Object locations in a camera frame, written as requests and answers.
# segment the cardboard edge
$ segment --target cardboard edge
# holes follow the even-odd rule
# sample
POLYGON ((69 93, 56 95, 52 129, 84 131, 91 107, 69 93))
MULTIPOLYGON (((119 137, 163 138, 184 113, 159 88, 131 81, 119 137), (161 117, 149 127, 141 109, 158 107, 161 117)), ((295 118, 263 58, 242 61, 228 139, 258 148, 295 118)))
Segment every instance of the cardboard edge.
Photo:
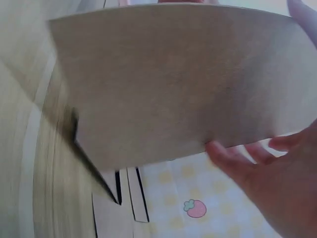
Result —
POLYGON ((148 223, 149 215, 146 209, 145 197, 141 185, 141 178, 140 174, 137 173, 137 168, 127 168, 127 176, 134 220, 136 222, 148 223))
POLYGON ((120 199, 122 200, 121 190, 120 190, 120 196, 119 196, 119 193, 118 193, 118 199, 116 199, 115 196, 113 195, 110 187, 108 186, 107 182, 105 181, 105 179, 103 178, 103 176, 99 172, 99 170, 91 162, 91 160, 88 158, 88 156, 86 155, 86 153, 83 150, 83 148, 81 148, 81 146, 77 142, 76 135, 77 135, 77 128, 78 128, 78 117, 76 116, 75 113, 73 114, 73 117, 74 117, 74 131, 73 131, 73 134, 71 136, 71 141, 73 142, 73 147, 74 147, 75 153, 80 155, 80 159, 82 160, 83 164, 86 166, 86 168, 92 174, 92 176, 96 179, 96 181, 105 189, 105 191, 111 197, 111 199, 115 203, 120 205, 121 204, 120 203, 120 199))

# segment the cardboard sheet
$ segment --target cardboard sheet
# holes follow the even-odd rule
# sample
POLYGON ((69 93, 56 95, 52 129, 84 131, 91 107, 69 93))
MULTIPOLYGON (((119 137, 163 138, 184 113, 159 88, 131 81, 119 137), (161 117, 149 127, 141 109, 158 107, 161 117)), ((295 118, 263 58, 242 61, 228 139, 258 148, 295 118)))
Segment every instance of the cardboard sheet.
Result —
POLYGON ((97 194, 93 194, 93 204, 98 238, 133 238, 133 219, 126 207, 97 194))
POLYGON ((134 220, 137 222, 149 222, 143 191, 136 168, 127 168, 127 174, 134 220))
POLYGON ((317 52, 289 17, 156 4, 50 22, 79 114, 77 141, 101 171, 295 131, 317 117, 317 52))
POLYGON ((118 193, 121 193, 121 191, 118 191, 118 185, 117 185, 117 179, 116 179, 116 172, 115 171, 107 171, 107 172, 100 172, 101 176, 105 180, 108 188, 110 189, 110 192, 112 193, 115 202, 120 204, 120 199, 118 193))

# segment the strawberry print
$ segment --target strawberry print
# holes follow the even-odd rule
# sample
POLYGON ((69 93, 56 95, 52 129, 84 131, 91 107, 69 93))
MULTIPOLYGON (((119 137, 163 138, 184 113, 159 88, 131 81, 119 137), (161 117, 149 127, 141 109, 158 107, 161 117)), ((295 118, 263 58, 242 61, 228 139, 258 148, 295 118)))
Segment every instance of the strawberry print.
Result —
POLYGON ((192 218, 200 218, 206 214, 207 208, 202 201, 190 199, 184 202, 184 211, 192 218))

